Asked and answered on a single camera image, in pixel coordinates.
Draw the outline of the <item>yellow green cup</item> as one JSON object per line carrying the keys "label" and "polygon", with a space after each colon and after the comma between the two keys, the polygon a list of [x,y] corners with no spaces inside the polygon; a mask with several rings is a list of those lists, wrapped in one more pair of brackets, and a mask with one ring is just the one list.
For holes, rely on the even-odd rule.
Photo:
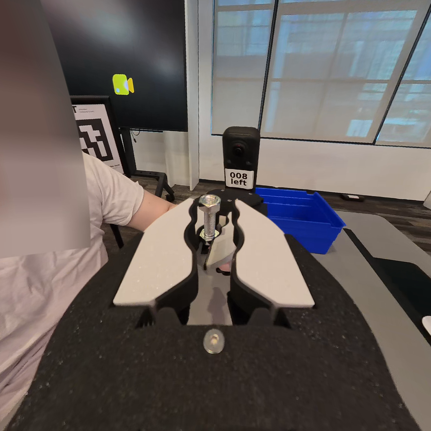
{"label": "yellow green cup", "polygon": [[116,95],[129,95],[134,93],[134,82],[125,74],[114,74],[112,84]]}

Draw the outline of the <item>large window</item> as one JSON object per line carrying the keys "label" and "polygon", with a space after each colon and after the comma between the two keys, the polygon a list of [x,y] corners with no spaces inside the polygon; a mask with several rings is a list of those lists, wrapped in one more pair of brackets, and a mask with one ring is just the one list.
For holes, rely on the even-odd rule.
{"label": "large window", "polygon": [[430,1],[214,1],[210,133],[430,148]]}

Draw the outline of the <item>large black monitor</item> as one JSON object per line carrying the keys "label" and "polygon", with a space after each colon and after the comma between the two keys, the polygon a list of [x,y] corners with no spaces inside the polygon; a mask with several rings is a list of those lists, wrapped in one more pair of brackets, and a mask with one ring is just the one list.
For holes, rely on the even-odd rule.
{"label": "large black monitor", "polygon": [[[187,132],[185,1],[41,1],[70,96],[109,96],[118,126]],[[114,74],[134,82],[116,95]]]}

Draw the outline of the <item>blue plastic bin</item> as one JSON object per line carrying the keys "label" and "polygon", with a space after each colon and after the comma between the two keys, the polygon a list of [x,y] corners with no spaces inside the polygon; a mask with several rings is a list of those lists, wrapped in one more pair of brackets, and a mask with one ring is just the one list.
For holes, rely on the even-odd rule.
{"label": "blue plastic bin", "polygon": [[268,218],[310,253],[326,254],[346,226],[317,192],[258,187],[256,193],[267,205]]}

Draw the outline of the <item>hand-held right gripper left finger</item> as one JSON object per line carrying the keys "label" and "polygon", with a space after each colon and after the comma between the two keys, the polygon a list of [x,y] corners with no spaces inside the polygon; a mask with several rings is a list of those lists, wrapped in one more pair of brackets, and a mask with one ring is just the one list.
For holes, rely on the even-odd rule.
{"label": "hand-held right gripper left finger", "polygon": [[188,198],[144,231],[113,299],[115,307],[170,308],[187,325],[198,294],[197,202]]}

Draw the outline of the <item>large steel bolt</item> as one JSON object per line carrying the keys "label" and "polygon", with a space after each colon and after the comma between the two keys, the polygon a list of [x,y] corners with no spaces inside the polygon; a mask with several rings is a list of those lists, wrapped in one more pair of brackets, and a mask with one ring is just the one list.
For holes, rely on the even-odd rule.
{"label": "large steel bolt", "polygon": [[203,234],[201,237],[208,243],[216,236],[216,215],[220,210],[221,198],[206,194],[199,198],[198,208],[203,212]]}

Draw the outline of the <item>large steel nut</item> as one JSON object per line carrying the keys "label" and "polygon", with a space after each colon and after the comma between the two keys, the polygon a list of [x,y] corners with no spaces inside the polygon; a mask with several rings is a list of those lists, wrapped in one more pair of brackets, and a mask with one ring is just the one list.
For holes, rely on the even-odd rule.
{"label": "large steel nut", "polygon": [[200,240],[200,241],[202,241],[202,242],[204,242],[204,243],[209,243],[209,242],[211,242],[212,240],[214,240],[215,238],[217,238],[217,237],[219,236],[220,231],[219,231],[219,230],[217,230],[217,229],[215,229],[214,237],[213,237],[213,239],[212,239],[212,240],[207,240],[207,239],[206,239],[205,231],[204,231],[204,226],[201,226],[201,227],[197,230],[197,232],[196,232],[196,233],[197,233],[198,238],[199,238],[199,240]]}

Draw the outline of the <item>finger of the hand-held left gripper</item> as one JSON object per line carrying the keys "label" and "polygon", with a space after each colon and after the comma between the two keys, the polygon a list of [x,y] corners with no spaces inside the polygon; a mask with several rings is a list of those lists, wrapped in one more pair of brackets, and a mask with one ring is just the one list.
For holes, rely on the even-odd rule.
{"label": "finger of the hand-held left gripper", "polygon": [[218,236],[209,247],[204,269],[218,268],[232,261],[236,246],[233,237]]}

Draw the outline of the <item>black white marker poster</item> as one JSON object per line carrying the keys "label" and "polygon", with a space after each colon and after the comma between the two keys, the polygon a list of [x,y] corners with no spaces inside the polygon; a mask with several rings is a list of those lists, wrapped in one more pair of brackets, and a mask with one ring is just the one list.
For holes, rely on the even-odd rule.
{"label": "black white marker poster", "polygon": [[130,177],[119,127],[109,96],[71,96],[83,153]]}

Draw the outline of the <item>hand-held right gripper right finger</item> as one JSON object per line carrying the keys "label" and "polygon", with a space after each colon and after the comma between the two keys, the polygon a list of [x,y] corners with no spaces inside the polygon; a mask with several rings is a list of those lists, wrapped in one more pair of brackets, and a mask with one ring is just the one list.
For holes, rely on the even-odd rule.
{"label": "hand-held right gripper right finger", "polygon": [[235,199],[229,313],[232,325],[291,327],[286,310],[315,306],[283,231],[245,202]]}

